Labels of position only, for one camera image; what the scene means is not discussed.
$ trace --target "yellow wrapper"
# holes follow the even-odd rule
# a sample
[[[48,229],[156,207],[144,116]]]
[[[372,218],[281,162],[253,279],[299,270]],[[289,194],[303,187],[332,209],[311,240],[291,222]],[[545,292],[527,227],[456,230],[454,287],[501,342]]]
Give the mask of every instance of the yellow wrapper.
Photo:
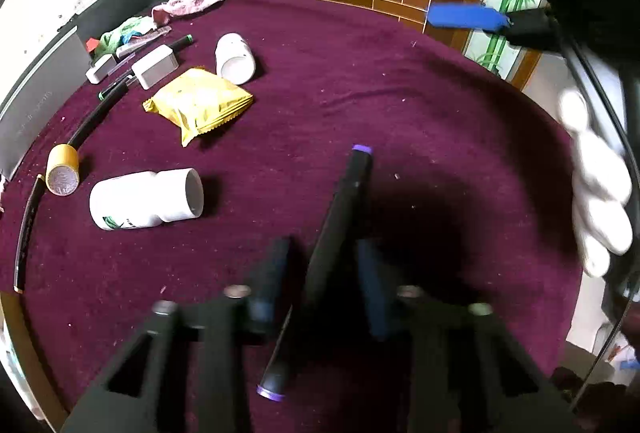
[[[159,113],[182,130],[182,147],[240,115],[251,93],[201,68],[190,68],[146,100],[145,111]]]

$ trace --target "pink towel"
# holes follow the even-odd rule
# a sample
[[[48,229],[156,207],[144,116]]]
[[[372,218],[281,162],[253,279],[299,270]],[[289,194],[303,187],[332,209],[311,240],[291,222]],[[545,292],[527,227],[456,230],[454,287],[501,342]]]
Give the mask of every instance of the pink towel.
[[[195,14],[219,1],[222,0],[169,0],[167,3],[153,7],[151,17],[159,27],[162,27],[174,16]]]

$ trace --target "purple marker cap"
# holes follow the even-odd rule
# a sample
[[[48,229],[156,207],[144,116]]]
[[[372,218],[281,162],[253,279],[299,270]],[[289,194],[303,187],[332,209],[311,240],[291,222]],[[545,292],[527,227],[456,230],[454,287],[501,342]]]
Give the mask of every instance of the purple marker cap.
[[[268,389],[263,388],[259,384],[258,384],[258,387],[256,388],[256,392],[258,393],[258,395],[265,397],[266,399],[273,400],[275,402],[282,402],[284,400],[284,395],[281,395],[279,393],[273,393],[272,391],[269,391]]]
[[[370,148],[369,146],[363,146],[360,144],[356,144],[355,146],[353,146],[353,148],[351,148],[351,150],[356,150],[356,151],[364,151],[364,153],[367,153],[369,155],[373,154],[373,149]]]

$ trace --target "screw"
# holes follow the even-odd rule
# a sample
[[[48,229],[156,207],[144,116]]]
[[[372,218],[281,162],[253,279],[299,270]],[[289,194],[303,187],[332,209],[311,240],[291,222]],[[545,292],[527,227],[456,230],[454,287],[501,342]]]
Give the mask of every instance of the screw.
[[[424,291],[416,285],[401,285],[396,294],[401,298],[419,298],[424,294]]]
[[[245,298],[251,294],[249,285],[229,285],[223,290],[223,294],[228,298]]]
[[[489,303],[473,303],[468,306],[469,313],[475,316],[489,316],[494,313]]]
[[[160,300],[154,303],[153,311],[154,314],[168,316],[169,314],[174,313],[177,307],[178,305],[173,301]]]

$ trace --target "purple tablecloth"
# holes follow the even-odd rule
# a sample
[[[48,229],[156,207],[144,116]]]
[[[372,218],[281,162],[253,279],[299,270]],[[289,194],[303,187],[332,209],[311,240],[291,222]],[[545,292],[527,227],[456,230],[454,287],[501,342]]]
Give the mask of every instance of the purple tablecloth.
[[[419,266],[436,294],[452,296],[466,286],[494,304],[551,372],[570,326],[580,267],[568,138],[538,106],[458,52],[363,9],[318,0],[226,0],[172,26],[166,40],[191,33],[196,42],[159,86],[192,66],[215,71],[216,42],[233,31],[260,63],[245,85],[256,101],[232,124],[182,148],[176,126],[142,109],[158,87],[136,87],[82,146],[78,190],[44,196],[24,297],[68,405],[154,301],[209,299],[240,281],[278,236],[311,245],[354,143],[374,148],[372,234]],[[68,100],[7,187],[1,289],[12,287],[33,178],[44,173],[51,147],[66,142],[95,106],[97,89],[87,83]],[[92,222],[88,197],[96,182],[188,166],[206,189],[200,219],[122,232]],[[255,430],[394,431],[398,412],[385,399],[398,389],[385,392],[375,378],[392,369],[392,353],[378,357],[374,350],[318,360],[290,399],[276,405],[253,392],[270,347],[246,349]]]

